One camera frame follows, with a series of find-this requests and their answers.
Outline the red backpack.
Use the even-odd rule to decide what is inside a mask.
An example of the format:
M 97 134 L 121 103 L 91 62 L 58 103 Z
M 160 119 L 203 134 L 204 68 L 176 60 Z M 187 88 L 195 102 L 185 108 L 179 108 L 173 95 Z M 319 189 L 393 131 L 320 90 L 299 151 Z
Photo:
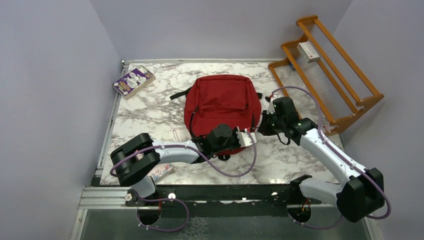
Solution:
M 242 75 L 200 77 L 191 87 L 169 98 L 174 100 L 182 96 L 185 97 L 184 124 L 191 138 L 205 136 L 220 124 L 252 131 L 252 114 L 255 114 L 257 124 L 262 115 L 260 100 L 263 95 L 256 91 L 248 77 Z M 227 161 L 243 150 L 234 153 L 227 150 L 217 157 Z

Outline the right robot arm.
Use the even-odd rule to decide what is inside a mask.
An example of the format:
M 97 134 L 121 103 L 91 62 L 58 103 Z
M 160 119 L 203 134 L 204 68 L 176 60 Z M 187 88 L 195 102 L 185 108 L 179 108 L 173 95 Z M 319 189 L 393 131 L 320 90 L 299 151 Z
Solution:
M 341 215 L 355 223 L 387 206 L 384 176 L 377 168 L 367 168 L 353 160 L 310 118 L 299 117 L 290 97 L 279 97 L 262 111 L 257 130 L 264 136 L 284 134 L 319 160 L 338 181 L 337 184 L 311 176 L 299 178 L 288 190 L 289 199 L 300 204 L 307 198 L 337 207 Z

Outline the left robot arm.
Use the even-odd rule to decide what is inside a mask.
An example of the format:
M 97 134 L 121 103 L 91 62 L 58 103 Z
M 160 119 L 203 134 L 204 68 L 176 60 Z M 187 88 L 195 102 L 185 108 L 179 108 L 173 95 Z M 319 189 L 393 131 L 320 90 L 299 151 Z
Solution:
M 204 136 L 184 142 L 155 141 L 148 133 L 141 133 L 111 154 L 113 166 L 109 173 L 118 178 L 122 187 L 131 187 L 144 205 L 157 200 L 157 188 L 149 173 L 159 164 L 197 164 L 218 157 L 220 153 L 235 153 L 247 147 L 256 147 L 256 136 L 249 129 L 231 128 L 220 124 Z

